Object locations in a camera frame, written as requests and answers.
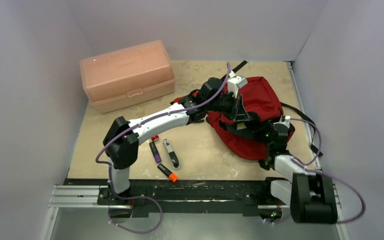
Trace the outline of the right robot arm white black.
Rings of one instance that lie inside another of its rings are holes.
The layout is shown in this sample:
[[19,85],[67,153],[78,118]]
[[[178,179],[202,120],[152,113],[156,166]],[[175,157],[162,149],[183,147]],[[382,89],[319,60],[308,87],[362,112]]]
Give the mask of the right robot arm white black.
[[266,135],[267,154],[262,166],[282,177],[266,180],[260,196],[268,204],[280,200],[288,205],[295,223],[336,224],[338,210],[332,179],[310,169],[287,149],[292,120],[290,116],[281,117],[271,124],[272,132]]

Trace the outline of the red black glue stick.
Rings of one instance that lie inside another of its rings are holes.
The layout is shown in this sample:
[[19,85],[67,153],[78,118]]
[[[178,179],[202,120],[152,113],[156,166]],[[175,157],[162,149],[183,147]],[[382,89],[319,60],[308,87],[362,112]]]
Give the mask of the red black glue stick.
[[159,136],[158,135],[155,135],[155,136],[151,137],[151,141],[152,142],[156,142],[158,140],[159,140]]

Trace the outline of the red backpack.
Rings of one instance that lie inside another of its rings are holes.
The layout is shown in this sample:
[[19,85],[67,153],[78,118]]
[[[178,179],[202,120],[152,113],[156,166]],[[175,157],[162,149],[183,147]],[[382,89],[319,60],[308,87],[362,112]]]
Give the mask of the red backpack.
[[[279,121],[281,116],[285,116],[284,108],[295,111],[300,119],[311,127],[315,128],[316,125],[299,109],[281,102],[264,77],[254,76],[247,81],[248,83],[239,89],[238,93],[242,94],[246,111],[256,113],[260,118],[259,122],[235,122],[227,117],[227,113],[214,111],[208,112],[206,121],[234,154],[245,160],[257,161],[261,168],[269,170],[262,165],[267,158],[267,143],[260,143],[253,139],[252,125],[265,121],[273,121],[273,123]],[[292,125],[289,140],[294,132],[295,127]]]

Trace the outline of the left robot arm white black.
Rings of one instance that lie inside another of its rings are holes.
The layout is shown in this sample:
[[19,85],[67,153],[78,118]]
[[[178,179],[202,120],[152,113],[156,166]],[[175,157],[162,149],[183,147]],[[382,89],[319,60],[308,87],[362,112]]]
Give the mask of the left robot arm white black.
[[138,158],[139,146],[168,130],[196,123],[211,112],[225,114],[233,122],[247,122],[251,117],[243,105],[239,90],[246,86],[244,76],[226,76],[224,80],[210,78],[196,92],[181,97],[170,107],[154,114],[126,120],[116,118],[103,140],[103,150],[109,161],[109,197],[118,205],[129,199],[130,166]]

